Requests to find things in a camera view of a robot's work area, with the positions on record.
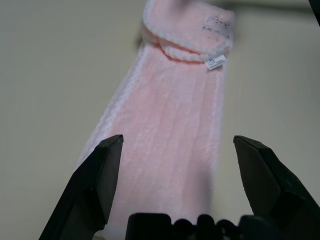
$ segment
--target white surface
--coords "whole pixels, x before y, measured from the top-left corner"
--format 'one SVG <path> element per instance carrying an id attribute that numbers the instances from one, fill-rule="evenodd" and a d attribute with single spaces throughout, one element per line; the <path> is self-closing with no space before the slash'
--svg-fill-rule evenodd
<path id="1" fill-rule="evenodd" d="M 0 2 L 1 239 L 39 238 L 85 141 L 136 57 L 144 4 Z M 234 135 L 271 147 L 320 204 L 315 17 L 238 8 L 234 40 L 214 218 L 236 223 L 251 212 Z"/>
<path id="2" fill-rule="evenodd" d="M 225 55 L 220 55 L 220 56 L 217 56 L 216 58 L 212 58 L 212 59 L 209 59 L 208 61 L 205 61 L 204 64 L 209 70 L 212 70 L 227 62 L 229 62 L 229 60 L 226 59 Z"/>

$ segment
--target pink towel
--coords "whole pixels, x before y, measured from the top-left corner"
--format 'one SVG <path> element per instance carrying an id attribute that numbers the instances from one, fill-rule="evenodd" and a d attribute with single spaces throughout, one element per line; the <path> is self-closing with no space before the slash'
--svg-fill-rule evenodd
<path id="1" fill-rule="evenodd" d="M 123 134 L 117 189 L 100 235 L 124 239 L 136 212 L 169 214 L 173 221 L 211 212 L 219 157 L 226 65 L 233 13 L 190 0 L 148 0 L 143 43 L 95 131 L 79 166 L 103 139 Z"/>

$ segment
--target white label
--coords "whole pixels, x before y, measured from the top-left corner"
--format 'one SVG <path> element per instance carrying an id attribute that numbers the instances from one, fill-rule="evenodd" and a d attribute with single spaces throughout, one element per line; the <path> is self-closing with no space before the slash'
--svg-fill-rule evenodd
<path id="1" fill-rule="evenodd" d="M 215 58 L 211 58 L 208 61 L 205 61 L 204 64 L 209 70 L 212 70 L 226 62 L 229 62 L 229 60 L 225 58 L 225 55 L 220 55 Z"/>

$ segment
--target care label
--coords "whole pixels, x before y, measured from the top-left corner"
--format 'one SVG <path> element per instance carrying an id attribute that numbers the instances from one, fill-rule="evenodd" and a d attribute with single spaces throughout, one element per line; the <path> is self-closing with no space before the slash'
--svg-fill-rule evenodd
<path id="1" fill-rule="evenodd" d="M 222 65 L 226 62 L 229 62 L 229 60 L 227 60 L 225 58 L 225 55 L 222 54 L 222 55 L 217 56 L 215 58 L 211 58 L 208 61 L 205 61 L 204 64 L 209 70 L 212 70 L 212 69 L 215 69 L 216 67 L 219 67 L 220 65 Z"/>

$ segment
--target towel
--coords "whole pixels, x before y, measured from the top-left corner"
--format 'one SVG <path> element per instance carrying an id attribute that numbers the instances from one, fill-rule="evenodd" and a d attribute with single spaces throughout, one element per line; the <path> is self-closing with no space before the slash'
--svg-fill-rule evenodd
<path id="1" fill-rule="evenodd" d="M 219 158 L 226 64 L 204 61 L 232 47 L 232 11 L 194 0 L 148 0 L 136 60 L 84 146 L 124 136 L 117 189 L 104 230 L 125 239 L 137 212 L 195 223 L 210 214 Z"/>

